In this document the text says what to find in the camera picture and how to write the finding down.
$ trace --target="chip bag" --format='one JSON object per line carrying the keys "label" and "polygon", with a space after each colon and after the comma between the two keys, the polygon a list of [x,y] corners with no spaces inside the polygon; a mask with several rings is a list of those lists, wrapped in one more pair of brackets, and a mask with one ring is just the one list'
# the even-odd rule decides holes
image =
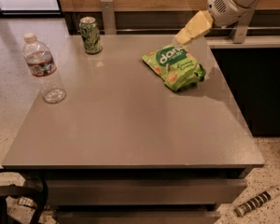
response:
{"label": "chip bag", "polygon": [[204,81],[203,66],[188,53],[187,48],[169,45],[142,56],[142,59],[172,91],[182,91]]}

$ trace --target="terrazzo floor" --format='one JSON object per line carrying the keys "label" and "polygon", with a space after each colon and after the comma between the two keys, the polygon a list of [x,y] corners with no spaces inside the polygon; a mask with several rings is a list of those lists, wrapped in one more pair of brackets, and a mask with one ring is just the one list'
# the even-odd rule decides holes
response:
{"label": "terrazzo floor", "polygon": [[[46,42],[58,64],[58,53],[69,36],[64,19],[0,19],[0,163],[7,154],[37,93],[38,87],[22,58],[22,35],[35,32]],[[280,185],[280,137],[256,137],[255,142],[265,159],[263,168],[254,169],[247,177],[247,189],[231,204],[222,204],[221,219],[216,224],[280,224],[280,196],[261,208],[237,217],[235,206],[246,202],[270,186]],[[21,185],[18,175],[0,175],[0,185]],[[22,223],[29,223],[30,208],[8,199],[9,213]],[[48,210],[41,223],[56,223]]]}

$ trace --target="air vent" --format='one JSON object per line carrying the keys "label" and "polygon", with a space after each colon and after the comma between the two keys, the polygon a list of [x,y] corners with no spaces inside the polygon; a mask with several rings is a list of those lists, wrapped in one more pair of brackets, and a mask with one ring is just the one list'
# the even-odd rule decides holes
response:
{"label": "air vent", "polygon": [[214,5],[219,13],[226,12],[226,5],[223,0],[215,0]]}

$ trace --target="can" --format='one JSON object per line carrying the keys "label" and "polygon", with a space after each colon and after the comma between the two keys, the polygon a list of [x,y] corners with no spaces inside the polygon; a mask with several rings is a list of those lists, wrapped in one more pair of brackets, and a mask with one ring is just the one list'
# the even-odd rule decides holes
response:
{"label": "can", "polygon": [[100,30],[97,27],[95,18],[82,18],[79,28],[86,53],[96,54],[100,52],[103,47],[101,45]]}

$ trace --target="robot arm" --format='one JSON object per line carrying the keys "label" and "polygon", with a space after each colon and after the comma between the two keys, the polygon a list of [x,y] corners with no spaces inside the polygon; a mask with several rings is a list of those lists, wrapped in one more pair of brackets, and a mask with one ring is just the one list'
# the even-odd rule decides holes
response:
{"label": "robot arm", "polygon": [[[198,12],[175,36],[173,43],[176,47],[187,45],[192,39],[206,35],[213,23],[222,27],[236,23],[241,18],[252,17],[258,2],[259,0],[208,0],[207,11]],[[241,38],[236,43],[242,42],[244,39]]]}

